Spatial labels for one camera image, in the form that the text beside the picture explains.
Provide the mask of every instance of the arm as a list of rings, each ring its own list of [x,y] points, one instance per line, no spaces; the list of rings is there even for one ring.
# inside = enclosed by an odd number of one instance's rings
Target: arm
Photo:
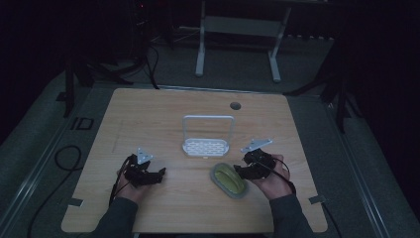
[[[139,205],[144,199],[150,185],[135,187],[124,176],[120,176],[116,198],[107,212],[102,216],[91,238],[130,238]]]
[[[117,197],[89,237],[133,237],[132,229],[138,208],[134,201],[124,197]]]
[[[272,155],[283,161],[281,155]],[[290,174],[277,161],[274,170],[290,179]],[[306,238],[314,237],[311,227],[295,194],[282,178],[271,173],[267,178],[252,180],[269,200],[272,220],[274,223],[274,238]]]
[[[269,201],[274,223],[274,238],[315,237],[296,195],[275,198]]]

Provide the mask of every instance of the black cable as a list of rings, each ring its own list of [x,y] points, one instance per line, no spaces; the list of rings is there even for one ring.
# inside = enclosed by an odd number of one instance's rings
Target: black cable
[[[289,168],[288,166],[281,160],[274,158],[277,161],[280,161],[284,166],[286,166],[287,168],[287,172],[290,174]],[[281,174],[279,174],[278,172],[276,172],[275,170],[271,169],[270,167],[264,165],[263,163],[259,162],[259,161],[254,161],[255,163],[259,164],[260,166],[266,168],[267,170],[271,171],[273,174],[277,175],[278,177],[280,177],[281,179],[283,179],[290,187],[291,192],[293,194],[296,194],[296,187],[294,186],[293,182],[291,182],[289,179],[285,178],[284,176],[282,176]]]
[[[126,186],[126,185],[124,185],[122,188],[120,188],[118,191],[117,191],[117,186],[118,186],[118,182],[120,181],[120,177],[121,177],[121,175],[123,174],[123,171],[124,171],[124,168],[126,167],[126,164],[127,164],[127,162],[130,160],[130,157],[129,158],[127,158],[125,161],[124,161],[124,163],[123,163],[123,165],[121,166],[121,168],[120,168],[120,170],[118,171],[118,175],[117,175],[117,179],[115,180],[115,183],[114,183],[114,185],[112,186],[112,191],[111,191],[111,194],[110,194],[110,196],[109,196],[109,202],[108,202],[108,206],[111,206],[111,203],[112,203],[112,201],[114,200],[114,198],[115,198],[115,195],[124,187],[124,186]]]
[[[67,150],[67,149],[75,149],[76,151],[77,151],[77,153],[78,153],[78,156],[77,156],[77,161],[76,161],[76,163],[74,163],[74,165],[73,165],[73,167],[71,168],[71,169],[68,169],[68,168],[65,168],[65,167],[63,167],[60,163],[59,163],[59,161],[58,161],[58,155],[62,152],[62,151],[64,151],[64,150]],[[83,167],[80,167],[80,168],[77,168],[77,166],[78,166],[78,164],[80,163],[80,160],[81,160],[81,151],[80,151],[80,149],[77,147],[77,146],[73,146],[73,145],[70,145],[70,146],[66,146],[66,147],[63,147],[63,148],[61,148],[61,149],[59,149],[56,153],[55,153],[55,155],[54,155],[54,160],[55,160],[55,164],[60,168],[60,169],[62,169],[62,170],[64,170],[64,171],[67,171],[68,172],[68,174],[67,174],[67,176],[59,183],[59,185],[47,196],[47,198],[44,200],[44,202],[38,207],[38,209],[37,209],[37,211],[35,212],[35,214],[34,214],[34,216],[32,217],[32,219],[31,219],[31,222],[30,222],[30,225],[29,225],[29,227],[28,227],[28,231],[27,231],[27,237],[28,238],[31,238],[32,237],[32,229],[33,229],[33,227],[34,227],[34,223],[35,223],[35,220],[37,219],[37,217],[38,217],[38,215],[40,214],[40,212],[41,212],[41,210],[44,208],[44,206],[47,204],[47,202],[50,200],[50,198],[52,198],[52,196],[55,194],[55,192],[65,183],[65,181],[71,176],[71,174],[73,173],[73,172],[76,172],[76,171],[80,171],[80,170],[83,170]]]
[[[334,219],[333,215],[331,214],[330,210],[327,208],[327,205],[326,205],[324,202],[321,202],[321,205],[322,205],[322,207],[324,207],[324,209],[327,211],[328,216],[330,216],[331,221],[332,221],[332,222],[333,222],[333,224],[334,224],[334,227],[336,227],[336,230],[337,230],[337,233],[339,234],[339,237],[340,237],[340,238],[341,238],[341,237],[343,237],[343,236],[342,236],[342,234],[341,234],[341,231],[340,231],[340,229],[339,229],[339,226],[337,225],[337,222],[336,222],[336,220]]]
[[[156,70],[156,68],[157,68],[157,65],[158,65],[158,50],[156,50],[154,47],[152,47],[152,46],[150,46],[150,48],[152,49],[152,50],[154,50],[155,51],[155,53],[157,54],[157,59],[156,59],[156,61],[155,61],[155,64],[154,64],[154,66],[151,68],[151,64],[150,64],[150,62],[149,62],[149,58],[148,57],[146,57],[146,65],[148,66],[148,69],[149,69],[149,74],[146,72],[146,75],[149,77],[149,79],[151,80],[151,83],[152,83],[152,85],[154,86],[154,88],[155,89],[159,89],[158,88],[158,85],[157,85],[157,83],[156,83],[156,81],[155,81],[155,70]]]
[[[277,158],[274,158],[274,159],[277,160],[277,161],[280,161],[287,168],[287,172],[290,174],[290,170],[289,170],[289,168],[288,168],[288,166],[287,166],[287,164],[285,162],[283,162],[283,161],[281,161],[281,160],[279,160]],[[293,194],[296,194],[296,188],[295,188],[293,182],[291,182],[290,180],[288,180],[287,178],[285,178],[284,176],[282,176],[281,174],[279,174],[275,170],[272,170],[270,167],[264,165],[263,163],[258,162],[258,161],[254,161],[254,162],[256,162],[260,166],[262,166],[262,167],[270,170],[273,174],[279,176],[281,179],[283,179],[285,182],[287,182],[287,184],[290,186],[290,189],[292,190]],[[339,226],[338,226],[336,220],[334,219],[333,215],[331,214],[330,210],[327,208],[327,205],[324,202],[321,202],[321,205],[327,211],[328,216],[331,218],[331,221],[333,222],[334,227],[336,228],[337,233],[338,233],[339,237],[341,238],[342,237],[342,234],[341,234],[341,231],[339,229]]]
[[[130,184],[130,182],[128,181],[128,182],[126,182],[126,184],[124,184],[123,186],[121,186],[120,187],[120,189],[118,189],[116,192],[115,192],[115,195],[117,195],[118,194],[118,192],[120,192],[124,187],[126,187],[128,184]]]

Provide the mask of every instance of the hand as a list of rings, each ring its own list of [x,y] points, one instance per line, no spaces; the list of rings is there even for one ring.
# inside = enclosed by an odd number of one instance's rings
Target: hand
[[[139,185],[138,187],[135,187],[126,179],[124,173],[122,173],[116,189],[119,192],[115,194],[115,196],[125,197],[134,201],[137,205],[140,205],[150,187],[151,185]]]
[[[282,155],[272,155],[274,158],[277,158],[283,161],[284,157]],[[275,161],[274,170],[284,176],[286,179],[290,179],[290,173],[283,168],[283,164],[280,161]],[[251,180],[265,195],[268,200],[279,198],[282,196],[292,194],[291,188],[287,182],[282,178],[275,175],[274,173],[269,174],[267,178],[254,179]]]

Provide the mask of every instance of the wooden table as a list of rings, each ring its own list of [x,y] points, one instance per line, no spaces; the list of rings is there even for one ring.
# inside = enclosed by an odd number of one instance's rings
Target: wooden table
[[[232,102],[239,102],[241,109],[233,110]],[[224,157],[204,159],[183,152],[182,118],[197,114],[235,117],[230,150]],[[226,130],[213,128],[211,134],[217,133],[222,137]],[[321,205],[308,200],[317,190],[284,96],[149,89],[114,92],[73,195],[83,204],[68,207],[61,227],[66,232],[92,231],[108,208],[116,171],[141,147],[154,155],[149,171],[166,167],[166,174],[142,203],[134,232],[272,232],[268,201],[256,186],[248,182],[248,194],[234,199],[209,176],[218,163],[244,166],[240,150],[251,139],[273,139],[262,149],[285,156],[310,226],[315,232],[325,231]]]

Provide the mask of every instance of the green sponge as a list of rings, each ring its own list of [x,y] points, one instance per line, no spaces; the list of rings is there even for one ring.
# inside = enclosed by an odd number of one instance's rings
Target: green sponge
[[[248,191],[247,182],[228,164],[219,163],[214,166],[210,178],[232,198],[242,198]]]

